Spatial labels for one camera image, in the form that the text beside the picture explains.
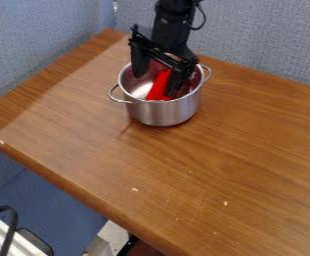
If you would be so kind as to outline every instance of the stainless steel pot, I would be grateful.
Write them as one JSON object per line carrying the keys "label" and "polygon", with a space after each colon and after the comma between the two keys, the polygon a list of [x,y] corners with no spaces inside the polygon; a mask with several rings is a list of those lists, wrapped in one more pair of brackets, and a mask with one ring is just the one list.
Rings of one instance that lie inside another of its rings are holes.
{"label": "stainless steel pot", "polygon": [[[152,62],[146,75],[135,78],[131,64],[128,64],[119,73],[118,84],[108,92],[111,100],[126,104],[134,119],[150,126],[172,126],[192,117],[200,102],[202,86],[211,77],[211,69],[203,65],[196,65],[194,78],[190,80],[191,90],[182,97],[170,101],[144,100],[156,75],[164,69],[162,64]],[[203,69],[208,71],[207,77],[204,77]],[[112,95],[118,87],[123,91],[124,100],[116,99]]]}

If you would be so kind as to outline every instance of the wooden table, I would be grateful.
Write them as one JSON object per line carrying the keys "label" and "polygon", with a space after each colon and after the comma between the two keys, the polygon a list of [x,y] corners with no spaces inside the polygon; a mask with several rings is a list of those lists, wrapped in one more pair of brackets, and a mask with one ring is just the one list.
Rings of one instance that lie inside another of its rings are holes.
{"label": "wooden table", "polygon": [[0,150],[167,255],[310,256],[310,87],[202,57],[199,112],[147,127],[128,58],[104,31],[1,97]]}

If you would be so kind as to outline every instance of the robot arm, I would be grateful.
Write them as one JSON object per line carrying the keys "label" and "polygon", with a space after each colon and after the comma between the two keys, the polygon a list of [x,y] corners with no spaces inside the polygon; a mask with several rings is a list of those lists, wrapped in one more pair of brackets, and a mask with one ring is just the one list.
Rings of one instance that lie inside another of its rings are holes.
{"label": "robot arm", "polygon": [[[155,21],[151,39],[140,34],[138,25],[132,28],[131,63],[135,77],[148,70],[150,60],[154,59],[171,69],[164,95],[171,97],[190,78],[199,60],[187,47],[191,30],[203,27],[206,15],[200,2],[203,0],[159,0],[155,5]],[[195,9],[203,14],[204,21],[192,27]]]}

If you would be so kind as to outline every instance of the pot rim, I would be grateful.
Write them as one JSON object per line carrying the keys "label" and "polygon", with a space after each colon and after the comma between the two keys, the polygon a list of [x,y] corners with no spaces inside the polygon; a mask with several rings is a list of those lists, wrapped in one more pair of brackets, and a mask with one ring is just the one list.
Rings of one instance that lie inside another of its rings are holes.
{"label": "pot rim", "polygon": [[124,89],[123,84],[122,84],[122,74],[123,74],[124,71],[130,68],[130,66],[131,66],[131,62],[130,62],[130,63],[123,67],[123,69],[120,70],[119,76],[118,76],[118,84],[119,84],[119,87],[120,87],[123,93],[126,93],[134,100],[142,101],[142,102],[144,102],[144,103],[164,103],[164,102],[168,103],[168,102],[179,101],[179,100],[182,100],[182,99],[190,97],[190,96],[202,88],[202,86],[203,86],[203,84],[204,84],[204,72],[203,72],[203,68],[202,68],[200,64],[196,64],[196,68],[199,69],[199,72],[200,72],[200,74],[202,74],[202,80],[200,80],[199,85],[196,86],[196,88],[195,88],[190,93],[187,93],[184,96],[182,96],[180,98],[176,98],[176,99],[174,99],[174,100],[144,100],[144,99],[139,99],[139,98],[134,97],[134,96],[127,92],[127,90]]}

